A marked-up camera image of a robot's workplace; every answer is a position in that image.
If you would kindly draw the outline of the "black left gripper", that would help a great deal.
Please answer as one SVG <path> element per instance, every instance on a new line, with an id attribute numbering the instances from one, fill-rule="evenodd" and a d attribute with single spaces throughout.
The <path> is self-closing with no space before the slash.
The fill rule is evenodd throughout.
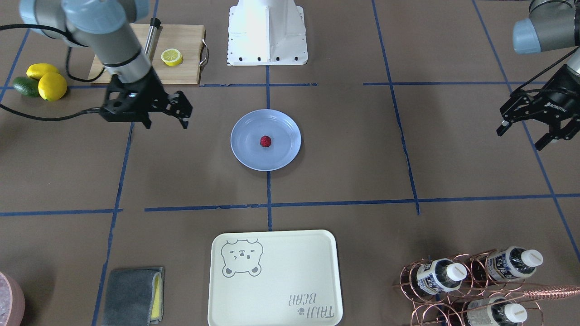
<path id="1" fill-rule="evenodd" d="M 571 140 L 580 131 L 579 75 L 564 64 L 541 89 L 512 91 L 500 114 L 499 137 L 516 122 L 537 120 L 548 125 L 549 131 L 535 142 L 536 150 L 558 140 Z"/>

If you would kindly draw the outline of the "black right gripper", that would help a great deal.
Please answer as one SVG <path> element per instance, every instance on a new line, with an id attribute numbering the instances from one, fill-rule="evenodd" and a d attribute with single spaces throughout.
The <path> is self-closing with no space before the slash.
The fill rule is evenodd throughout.
<path id="1" fill-rule="evenodd" d="M 149 113 L 164 113 L 178 118 L 187 129 L 193 106 L 182 91 L 166 93 L 154 68 L 138 81 L 124 83 L 117 74 L 112 75 L 106 88 L 100 117 L 107 122 L 141 122 L 150 129 Z"/>

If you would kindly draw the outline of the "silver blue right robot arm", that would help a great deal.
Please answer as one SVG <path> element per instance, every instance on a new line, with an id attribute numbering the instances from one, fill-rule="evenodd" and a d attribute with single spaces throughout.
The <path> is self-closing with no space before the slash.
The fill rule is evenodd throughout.
<path id="1" fill-rule="evenodd" d="M 70 45 L 91 48 L 110 73 L 103 105 L 91 109 L 108 122 L 140 122 L 150 113 L 177 118 L 186 129 L 193 111 L 182 91 L 170 95 L 137 39 L 131 23 L 149 13 L 147 0 L 21 0 L 28 28 Z"/>

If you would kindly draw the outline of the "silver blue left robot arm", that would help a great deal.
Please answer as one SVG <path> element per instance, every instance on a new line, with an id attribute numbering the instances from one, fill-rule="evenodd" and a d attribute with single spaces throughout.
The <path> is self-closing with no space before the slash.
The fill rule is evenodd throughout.
<path id="1" fill-rule="evenodd" d="M 549 130 L 535 142 L 536 150 L 549 143 L 570 140 L 579 132 L 579 2 L 577 0 L 532 0 L 528 18 L 516 22 L 513 47 L 518 54 L 535 54 L 572 48 L 559 60 L 561 67 L 540 89 L 519 86 L 500 108 L 503 118 L 497 135 L 504 135 L 516 122 L 536 120 Z"/>

